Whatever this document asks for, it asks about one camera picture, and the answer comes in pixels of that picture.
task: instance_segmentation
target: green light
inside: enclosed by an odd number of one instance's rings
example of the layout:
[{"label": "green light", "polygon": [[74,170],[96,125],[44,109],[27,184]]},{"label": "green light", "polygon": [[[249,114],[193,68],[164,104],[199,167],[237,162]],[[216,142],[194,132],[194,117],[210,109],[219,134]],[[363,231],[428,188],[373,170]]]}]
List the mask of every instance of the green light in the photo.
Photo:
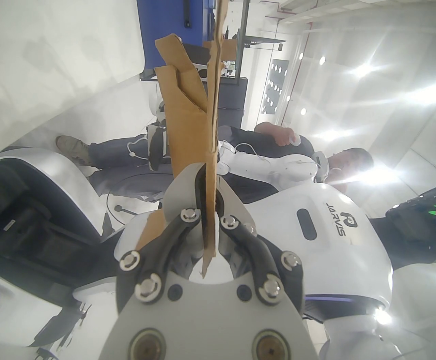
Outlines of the green light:
[{"label": "green light", "polygon": [[436,211],[429,211],[429,214],[436,216]]}]

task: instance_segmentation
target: metal screw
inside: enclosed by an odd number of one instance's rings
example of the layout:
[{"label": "metal screw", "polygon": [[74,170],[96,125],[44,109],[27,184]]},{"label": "metal screw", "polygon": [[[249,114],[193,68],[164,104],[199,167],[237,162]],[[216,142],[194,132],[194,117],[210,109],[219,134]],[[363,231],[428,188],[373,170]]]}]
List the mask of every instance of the metal screw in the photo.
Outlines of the metal screw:
[{"label": "metal screw", "polygon": [[180,217],[186,223],[193,223],[200,216],[200,212],[194,209],[183,209]]},{"label": "metal screw", "polygon": [[141,256],[137,251],[131,251],[119,262],[119,267],[123,271],[131,271],[139,264]]},{"label": "metal screw", "polygon": [[161,288],[162,280],[159,275],[151,274],[150,277],[143,280],[141,284],[136,284],[135,296],[142,302],[150,302],[159,295]]},{"label": "metal screw", "polygon": [[284,286],[280,278],[266,274],[267,280],[258,288],[259,295],[269,304],[278,304],[284,297]]},{"label": "metal screw", "polygon": [[282,252],[282,256],[280,257],[280,259],[282,265],[289,271],[291,271],[292,268],[296,267],[298,264],[301,264],[300,258],[292,251]]},{"label": "metal screw", "polygon": [[271,297],[275,298],[280,293],[280,285],[275,280],[267,280],[263,284],[263,289],[265,290],[266,294]]},{"label": "metal screw", "polygon": [[221,218],[221,224],[225,229],[233,230],[238,227],[239,221],[236,220],[233,216],[228,215]]}]

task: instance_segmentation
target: brown boot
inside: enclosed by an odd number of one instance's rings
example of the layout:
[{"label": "brown boot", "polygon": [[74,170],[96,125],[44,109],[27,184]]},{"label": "brown boot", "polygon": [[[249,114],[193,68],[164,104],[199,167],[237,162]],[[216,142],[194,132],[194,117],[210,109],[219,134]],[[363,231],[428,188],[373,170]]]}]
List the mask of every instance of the brown boot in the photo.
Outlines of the brown boot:
[{"label": "brown boot", "polygon": [[93,166],[89,156],[89,145],[72,136],[61,135],[56,138],[56,146],[63,155],[77,165]]}]

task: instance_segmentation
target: cardboard box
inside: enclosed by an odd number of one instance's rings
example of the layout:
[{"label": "cardboard box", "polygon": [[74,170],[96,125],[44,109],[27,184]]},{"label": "cardboard box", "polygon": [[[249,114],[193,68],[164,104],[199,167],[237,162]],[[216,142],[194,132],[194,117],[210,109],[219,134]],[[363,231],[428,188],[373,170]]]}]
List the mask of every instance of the cardboard box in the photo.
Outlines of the cardboard box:
[{"label": "cardboard box", "polygon": [[[204,41],[203,47],[210,49],[212,46],[211,41]],[[222,42],[221,60],[222,61],[236,61],[236,49],[238,48],[238,40],[225,39]]]},{"label": "cardboard box", "polygon": [[[189,164],[206,164],[206,215],[202,274],[205,276],[215,256],[215,194],[217,165],[217,114],[218,88],[222,62],[222,27],[227,13],[228,0],[217,3],[214,41],[208,62],[208,94],[200,76],[189,60],[180,38],[171,34],[155,41],[166,66],[155,68],[160,91],[165,101],[168,143],[174,177]],[[136,246],[142,248],[158,237],[166,223],[162,210],[150,215]]]}]

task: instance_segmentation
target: gray pants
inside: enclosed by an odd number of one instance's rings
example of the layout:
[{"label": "gray pants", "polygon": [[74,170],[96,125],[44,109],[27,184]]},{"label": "gray pants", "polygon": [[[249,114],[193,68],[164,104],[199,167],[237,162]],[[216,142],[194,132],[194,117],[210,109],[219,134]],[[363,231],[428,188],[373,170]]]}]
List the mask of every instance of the gray pants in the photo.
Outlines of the gray pants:
[{"label": "gray pants", "polygon": [[[89,182],[99,196],[111,193],[144,201],[156,201],[163,197],[174,179],[171,164],[161,164],[158,171],[151,171],[147,160],[131,157],[127,143],[141,137],[144,135],[89,146],[89,156],[100,169],[89,177]],[[218,128],[219,140],[230,142],[231,137],[230,127]],[[147,140],[141,140],[129,148],[141,158],[148,157]]]}]

